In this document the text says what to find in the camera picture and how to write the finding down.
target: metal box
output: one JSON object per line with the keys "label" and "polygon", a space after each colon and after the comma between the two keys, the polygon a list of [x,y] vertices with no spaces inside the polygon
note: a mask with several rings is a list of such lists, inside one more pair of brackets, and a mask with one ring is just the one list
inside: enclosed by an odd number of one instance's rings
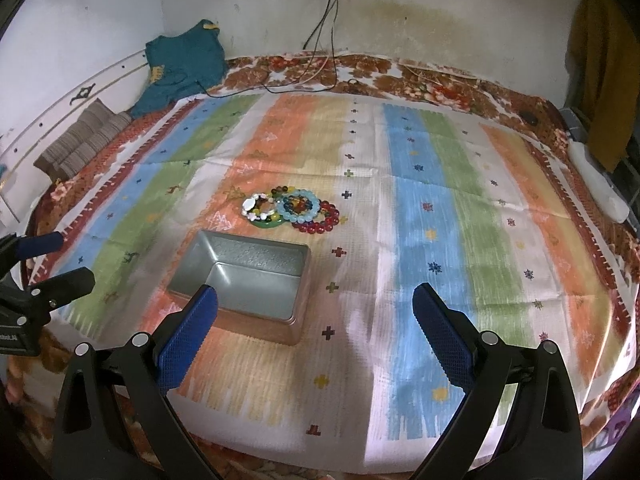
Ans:
{"label": "metal box", "polygon": [[213,326],[295,345],[302,334],[311,249],[303,244],[201,230],[167,293],[185,306],[203,283],[218,294]]}

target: striped pillow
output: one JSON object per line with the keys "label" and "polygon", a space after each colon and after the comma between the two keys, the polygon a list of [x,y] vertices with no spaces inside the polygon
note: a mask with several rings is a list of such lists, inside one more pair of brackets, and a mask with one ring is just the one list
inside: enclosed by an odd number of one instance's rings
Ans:
{"label": "striped pillow", "polygon": [[69,153],[68,157],[54,171],[57,180],[69,180],[75,177],[101,149],[109,144],[113,138],[126,128],[131,122],[131,116],[126,112],[114,115],[102,125],[100,130]]}
{"label": "striped pillow", "polygon": [[52,182],[55,182],[54,173],[58,166],[80,144],[98,132],[102,125],[109,121],[113,115],[114,113],[100,99],[96,99],[84,109],[78,120],[69,126],[65,133],[42,152],[33,165],[44,171],[49,175]]}

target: wall stain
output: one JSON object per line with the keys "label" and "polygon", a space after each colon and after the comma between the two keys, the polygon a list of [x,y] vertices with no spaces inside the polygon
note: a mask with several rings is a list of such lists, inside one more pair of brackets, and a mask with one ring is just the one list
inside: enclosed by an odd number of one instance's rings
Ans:
{"label": "wall stain", "polygon": [[340,7],[340,14],[338,42],[354,52],[433,62],[481,73],[492,71],[500,61],[473,23],[444,9],[394,0],[365,0]]}

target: brown curtain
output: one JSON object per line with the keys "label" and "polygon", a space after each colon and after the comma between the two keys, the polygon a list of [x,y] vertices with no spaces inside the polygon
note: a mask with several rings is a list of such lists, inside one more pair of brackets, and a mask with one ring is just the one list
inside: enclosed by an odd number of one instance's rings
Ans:
{"label": "brown curtain", "polygon": [[615,0],[582,0],[569,53],[584,71],[577,108],[591,121],[587,146],[607,171],[626,156],[640,89],[640,44]]}

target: teal fabric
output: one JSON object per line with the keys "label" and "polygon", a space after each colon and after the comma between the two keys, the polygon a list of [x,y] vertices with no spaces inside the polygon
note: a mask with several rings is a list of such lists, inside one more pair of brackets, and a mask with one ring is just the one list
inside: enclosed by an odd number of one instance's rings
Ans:
{"label": "teal fabric", "polygon": [[218,41],[220,30],[204,28],[205,24],[212,22],[201,20],[180,36],[158,36],[146,44],[149,66],[164,66],[164,73],[146,88],[129,111],[134,119],[222,82],[227,65],[225,51]]}

